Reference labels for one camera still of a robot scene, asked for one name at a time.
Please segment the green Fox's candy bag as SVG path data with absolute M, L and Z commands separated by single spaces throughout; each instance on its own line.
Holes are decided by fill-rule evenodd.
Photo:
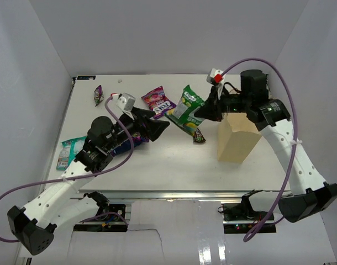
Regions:
M 194 136 L 198 132 L 199 125 L 204 119 L 194 116 L 200 107 L 204 106 L 204 100 L 191 88 L 185 86 L 179 102 L 171 110 L 165 113 L 170 121 L 175 123 L 180 129 Z

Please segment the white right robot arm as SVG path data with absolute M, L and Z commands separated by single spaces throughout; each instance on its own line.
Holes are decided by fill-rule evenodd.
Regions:
M 296 125 L 279 99 L 271 99 L 267 76 L 261 70 L 240 73 L 241 89 L 229 93 L 224 73 L 211 69 L 207 82 L 212 85 L 204 105 L 195 116 L 222 121 L 225 113 L 245 113 L 275 152 L 288 178 L 291 195 L 281 196 L 278 209 L 295 223 L 325 210 L 337 198 L 337 184 L 329 184 L 317 171 L 301 141 L 294 136 Z

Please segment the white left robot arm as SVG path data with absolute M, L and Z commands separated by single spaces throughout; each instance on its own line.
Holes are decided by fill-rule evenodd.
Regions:
M 7 212 L 12 234 L 32 255 L 46 250 L 54 239 L 54 232 L 65 224 L 75 224 L 94 217 L 103 220 L 108 215 L 107 199 L 92 192 L 74 206 L 66 207 L 69 199 L 85 184 L 109 165 L 111 152 L 139 134 L 150 141 L 157 140 L 169 126 L 168 121 L 154 120 L 154 112 L 133 108 L 131 114 L 122 114 L 116 123 L 107 116 L 99 116 L 88 130 L 82 150 L 60 178 L 35 199 Z

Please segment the brown M&M's packet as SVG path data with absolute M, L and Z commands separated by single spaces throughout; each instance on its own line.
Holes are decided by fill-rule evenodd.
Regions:
M 201 131 L 199 128 L 197 128 L 194 133 L 193 133 L 193 142 L 197 144 L 203 144 L 206 142 L 206 139 L 202 135 Z

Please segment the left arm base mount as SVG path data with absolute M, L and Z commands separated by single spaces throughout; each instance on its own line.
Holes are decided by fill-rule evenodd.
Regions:
M 126 232 L 130 220 L 131 206 L 129 204 L 109 204 L 100 210 L 102 215 L 93 220 L 81 222 L 73 227 L 73 232 Z

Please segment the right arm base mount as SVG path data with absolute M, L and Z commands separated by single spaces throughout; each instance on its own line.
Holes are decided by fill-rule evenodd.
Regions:
M 266 216 L 266 211 L 245 212 L 238 203 L 222 204 L 217 212 L 223 217 L 224 233 L 246 234 L 250 229 L 259 224 Z

